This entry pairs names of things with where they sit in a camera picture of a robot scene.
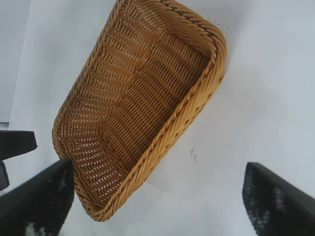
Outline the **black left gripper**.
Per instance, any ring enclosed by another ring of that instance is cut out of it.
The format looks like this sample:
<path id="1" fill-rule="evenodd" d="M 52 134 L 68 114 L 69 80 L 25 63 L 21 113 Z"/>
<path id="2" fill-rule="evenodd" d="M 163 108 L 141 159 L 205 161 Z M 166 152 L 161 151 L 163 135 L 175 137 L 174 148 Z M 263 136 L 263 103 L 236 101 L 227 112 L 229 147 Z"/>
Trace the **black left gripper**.
<path id="1" fill-rule="evenodd" d="M 4 160 L 31 152 L 37 148 L 33 131 L 1 130 L 0 131 L 0 190 L 9 185 L 9 178 Z"/>

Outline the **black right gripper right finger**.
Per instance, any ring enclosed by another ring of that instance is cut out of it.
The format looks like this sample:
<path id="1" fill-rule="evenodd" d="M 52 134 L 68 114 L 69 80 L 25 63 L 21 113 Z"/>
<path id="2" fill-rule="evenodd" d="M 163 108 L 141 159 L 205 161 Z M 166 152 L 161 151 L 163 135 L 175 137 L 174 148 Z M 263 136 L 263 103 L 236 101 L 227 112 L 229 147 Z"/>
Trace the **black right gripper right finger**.
<path id="1" fill-rule="evenodd" d="M 313 236 L 315 200 L 257 162 L 246 164 L 243 204 L 258 236 Z"/>

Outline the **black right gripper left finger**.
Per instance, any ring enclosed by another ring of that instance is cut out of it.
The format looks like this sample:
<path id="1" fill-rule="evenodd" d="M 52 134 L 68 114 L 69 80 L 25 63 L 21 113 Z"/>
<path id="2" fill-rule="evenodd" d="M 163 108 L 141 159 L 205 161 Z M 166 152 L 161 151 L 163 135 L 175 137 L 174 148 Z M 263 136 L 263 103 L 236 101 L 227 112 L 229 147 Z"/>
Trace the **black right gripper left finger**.
<path id="1" fill-rule="evenodd" d="M 0 198 L 2 236 L 57 236 L 74 200 L 71 160 L 57 161 Z"/>

